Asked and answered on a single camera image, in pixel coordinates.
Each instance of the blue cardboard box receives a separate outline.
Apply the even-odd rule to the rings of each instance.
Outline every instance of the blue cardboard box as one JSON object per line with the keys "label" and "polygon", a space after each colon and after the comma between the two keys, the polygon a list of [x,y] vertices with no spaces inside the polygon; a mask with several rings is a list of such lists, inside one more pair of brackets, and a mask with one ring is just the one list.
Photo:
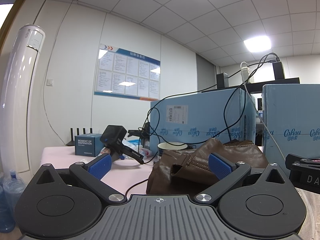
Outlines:
{"label": "blue cardboard box", "polygon": [[75,136],[76,155],[96,157],[104,144],[100,141],[100,133],[87,133]]}
{"label": "blue cardboard box", "polygon": [[[196,142],[206,141],[226,128],[223,119],[224,107],[234,89],[218,90],[200,94],[193,94],[161,101],[150,114],[150,132],[156,128],[156,133],[168,142],[187,143],[192,148],[201,144]],[[244,107],[245,91],[238,89],[228,103],[226,109],[227,124],[235,123]],[[231,139],[255,141],[255,110],[246,96],[246,105],[240,121],[230,128]],[[151,102],[151,107],[159,101]],[[222,143],[230,141],[228,131],[216,137]],[[156,135],[150,136],[150,150],[157,152],[159,144]]]}
{"label": "blue cardboard box", "polygon": [[[289,153],[320,158],[320,84],[265,85],[262,90],[263,119],[284,157]],[[284,159],[265,130],[263,152],[289,176]]]}

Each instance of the table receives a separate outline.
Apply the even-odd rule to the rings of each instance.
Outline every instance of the table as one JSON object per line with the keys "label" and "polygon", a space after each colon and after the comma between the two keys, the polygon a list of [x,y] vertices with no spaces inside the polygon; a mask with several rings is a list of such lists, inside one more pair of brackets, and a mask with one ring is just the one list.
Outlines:
{"label": "table", "polygon": [[[75,155],[75,147],[46,147],[42,152],[40,165],[51,163],[56,169],[65,169],[75,162],[88,163],[94,157]],[[147,179],[152,171],[153,162],[141,165],[135,160],[117,160],[111,170],[101,179],[115,190],[125,194],[132,185]],[[145,194],[147,182],[135,186],[128,193]]]}
{"label": "table", "polygon": [[[56,169],[68,168],[75,162],[89,162],[94,157],[75,155],[74,147],[46,147],[42,152],[41,165],[51,163]],[[140,165],[135,160],[117,160],[111,170],[101,179],[115,190],[125,194],[132,185],[147,179],[152,171],[153,162]],[[145,194],[147,182],[144,182],[128,193]],[[307,217],[299,232],[303,240],[316,240],[320,237],[320,195],[297,189],[307,207]]]}

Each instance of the white cable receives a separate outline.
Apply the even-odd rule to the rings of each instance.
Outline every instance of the white cable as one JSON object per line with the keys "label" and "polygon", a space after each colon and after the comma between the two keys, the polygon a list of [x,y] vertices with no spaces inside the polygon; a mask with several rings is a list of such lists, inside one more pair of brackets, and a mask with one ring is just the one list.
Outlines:
{"label": "white cable", "polygon": [[[241,70],[241,67],[242,67],[242,64],[243,64],[243,63],[246,63],[246,62],[244,62],[244,61],[241,62],[241,64],[240,64],[240,70]],[[249,94],[249,92],[248,92],[248,90],[247,90],[247,86],[245,85],[245,81],[244,81],[244,78],[243,78],[243,75],[242,75],[242,71],[240,71],[240,73],[241,73],[241,79],[242,79],[242,84],[244,85],[244,89],[245,89],[245,91],[247,92],[247,94],[248,94],[248,96],[249,96],[249,98],[250,98],[250,101],[251,101],[254,109],[256,110],[256,113],[258,114],[258,117],[259,117],[260,121],[262,122],[264,128],[265,128],[265,129],[268,131],[268,133],[270,134],[270,137],[271,137],[271,139],[273,140],[273,142],[276,144],[279,152],[280,152],[281,155],[282,155],[282,158],[285,160],[285,157],[284,157],[282,151],[280,150],[279,145],[277,144],[276,140],[273,138],[273,136],[272,136],[272,134],[270,133],[268,127],[267,127],[266,124],[263,122],[262,118],[261,118],[260,115],[259,115],[259,112],[258,112],[257,109],[256,109],[256,104],[255,104],[255,102],[252,100],[251,95]]]}

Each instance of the crosshair marking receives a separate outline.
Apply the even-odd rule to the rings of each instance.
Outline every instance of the crosshair marking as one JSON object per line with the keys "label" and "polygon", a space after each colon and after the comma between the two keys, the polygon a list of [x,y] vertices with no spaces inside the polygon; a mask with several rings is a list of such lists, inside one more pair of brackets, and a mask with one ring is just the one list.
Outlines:
{"label": "crosshair marking", "polygon": [[155,199],[155,201],[157,201],[158,203],[162,203],[163,201],[165,201],[165,199],[163,199],[163,198],[157,198],[157,199]]}

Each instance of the ceiling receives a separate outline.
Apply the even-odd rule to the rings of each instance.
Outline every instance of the ceiling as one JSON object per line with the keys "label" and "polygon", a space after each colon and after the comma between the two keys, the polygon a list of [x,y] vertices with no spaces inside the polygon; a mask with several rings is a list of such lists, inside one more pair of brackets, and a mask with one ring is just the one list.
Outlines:
{"label": "ceiling", "polygon": [[280,57],[320,53],[320,0],[74,0],[164,34],[217,66],[260,60],[243,41],[268,35]]}

